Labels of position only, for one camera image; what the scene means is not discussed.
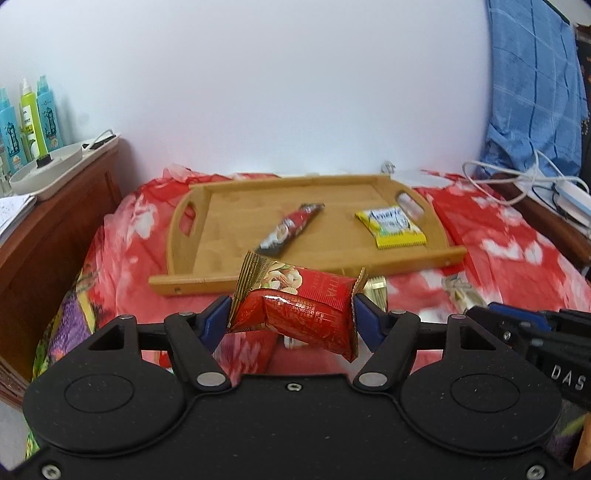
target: wooden cabinet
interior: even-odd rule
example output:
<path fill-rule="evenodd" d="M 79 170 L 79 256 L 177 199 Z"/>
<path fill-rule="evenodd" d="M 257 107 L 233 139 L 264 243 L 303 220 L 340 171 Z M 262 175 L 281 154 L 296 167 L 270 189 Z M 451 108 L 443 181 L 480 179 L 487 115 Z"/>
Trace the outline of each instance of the wooden cabinet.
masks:
<path fill-rule="evenodd" d="M 37 343 L 82 267 L 103 217 L 121 201 L 112 175 L 116 148 L 46 202 L 0 247 L 0 356 L 31 380 Z"/>

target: yellow snack packet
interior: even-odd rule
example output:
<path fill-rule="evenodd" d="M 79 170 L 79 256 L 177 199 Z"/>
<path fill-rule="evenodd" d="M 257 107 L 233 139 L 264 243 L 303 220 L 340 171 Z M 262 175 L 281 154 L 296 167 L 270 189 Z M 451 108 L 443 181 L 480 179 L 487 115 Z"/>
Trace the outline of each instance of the yellow snack packet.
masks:
<path fill-rule="evenodd" d="M 355 216 L 372 232 L 378 248 L 411 247 L 427 243 L 425 234 L 398 205 L 363 210 Z"/>

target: metal pin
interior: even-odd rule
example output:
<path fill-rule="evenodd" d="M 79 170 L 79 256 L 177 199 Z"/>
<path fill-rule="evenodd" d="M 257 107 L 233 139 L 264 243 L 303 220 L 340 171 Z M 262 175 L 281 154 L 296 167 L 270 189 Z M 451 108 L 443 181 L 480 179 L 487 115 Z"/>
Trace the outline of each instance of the metal pin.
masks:
<path fill-rule="evenodd" d="M 197 377 L 202 387 L 219 387 L 226 381 L 226 376 L 219 372 L 204 372 Z"/>
<path fill-rule="evenodd" d="M 381 387 L 388 382 L 388 377 L 380 372 L 366 372 L 359 376 L 359 383 L 366 387 Z"/>

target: green bottle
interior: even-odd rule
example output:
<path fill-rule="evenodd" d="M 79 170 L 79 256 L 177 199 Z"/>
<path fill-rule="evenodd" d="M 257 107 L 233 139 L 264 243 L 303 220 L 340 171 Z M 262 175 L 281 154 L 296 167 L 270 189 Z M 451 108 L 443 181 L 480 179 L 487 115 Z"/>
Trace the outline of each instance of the green bottle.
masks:
<path fill-rule="evenodd" d="M 47 155 L 47 147 L 43 138 L 43 130 L 41 130 L 37 97 L 26 78 L 22 80 L 21 109 L 22 131 L 27 137 L 31 159 L 36 160 Z"/>

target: electrical cord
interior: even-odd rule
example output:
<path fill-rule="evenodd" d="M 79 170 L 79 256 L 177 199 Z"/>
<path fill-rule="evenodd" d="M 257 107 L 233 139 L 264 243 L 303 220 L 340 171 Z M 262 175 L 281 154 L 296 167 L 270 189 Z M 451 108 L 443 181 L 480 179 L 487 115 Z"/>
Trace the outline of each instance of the electrical cord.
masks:
<path fill-rule="evenodd" d="M 546 177 L 546 176 L 538 176 L 538 171 L 540 170 L 540 156 L 546 159 L 546 161 L 552 166 L 553 169 L 559 174 L 556 177 Z M 486 180 L 477 180 L 471 178 L 470 175 L 466 173 L 466 167 L 468 165 L 474 165 L 477 167 L 488 168 L 490 170 L 496 170 L 501 173 L 506 173 L 509 175 L 515 175 L 515 177 L 511 179 L 486 179 Z M 580 178 L 572 177 L 572 176 L 565 176 L 562 175 L 562 172 L 558 169 L 556 165 L 544 155 L 541 151 L 534 150 L 534 173 L 533 175 L 526 175 L 524 172 L 519 170 L 513 170 L 511 168 L 503 168 L 498 167 L 496 165 L 491 165 L 488 163 L 480 162 L 480 161 L 467 161 L 462 164 L 462 173 L 466 177 L 466 180 L 469 181 L 472 186 L 480 190 L 484 193 L 488 198 L 491 198 L 493 201 L 499 203 L 500 205 L 504 205 L 507 207 L 513 206 L 516 203 L 523 200 L 525 197 L 528 196 L 528 193 L 532 191 L 533 187 L 536 186 L 538 183 L 556 183 L 557 181 L 572 181 L 581 185 L 584 190 L 589 193 L 589 186 Z M 512 200 L 499 200 L 495 196 L 491 195 L 485 189 L 483 189 L 479 184 L 504 184 L 504 183 L 518 183 L 518 182 L 527 182 L 528 187 L 517 197 Z"/>
<path fill-rule="evenodd" d="M 535 191 L 536 189 L 542 189 L 542 190 L 547 190 L 549 192 L 552 192 L 552 198 L 551 198 L 552 203 L 547 202 L 538 192 Z M 553 212 L 556 212 L 556 214 L 559 215 L 560 217 L 562 217 L 566 222 L 570 223 L 575 228 L 578 226 L 578 227 L 582 227 L 582 228 L 587 229 L 587 233 L 584 235 L 586 235 L 587 238 L 591 239 L 591 229 L 587 225 L 584 225 L 583 223 L 579 222 L 575 217 L 573 217 L 571 214 L 569 214 L 566 210 L 561 208 L 560 205 L 558 205 L 556 203 L 556 196 L 559 193 L 556 191 L 556 188 L 554 187 L 554 185 L 552 185 L 551 188 L 543 187 L 541 185 L 534 185 L 534 187 L 531 189 L 531 191 L 538 198 L 539 201 L 541 201 L 544 205 L 546 205 Z"/>
<path fill-rule="evenodd" d="M 115 135 L 115 132 L 113 132 L 113 129 L 112 129 L 112 128 L 108 128 L 107 130 L 105 130 L 104 132 L 102 132 L 101 134 L 99 134 L 99 135 L 98 135 L 98 136 L 97 136 L 97 137 L 96 137 L 96 138 L 95 138 L 95 139 L 94 139 L 92 142 L 90 142 L 90 143 L 89 143 L 89 144 L 86 146 L 86 148 L 82 147 L 82 150 L 83 150 L 83 151 L 90 150 L 92 147 L 94 147 L 94 145 L 95 145 L 95 144 L 96 144 L 98 141 L 100 141 L 101 137 L 102 137 L 104 134 L 111 134 L 111 135 Z"/>

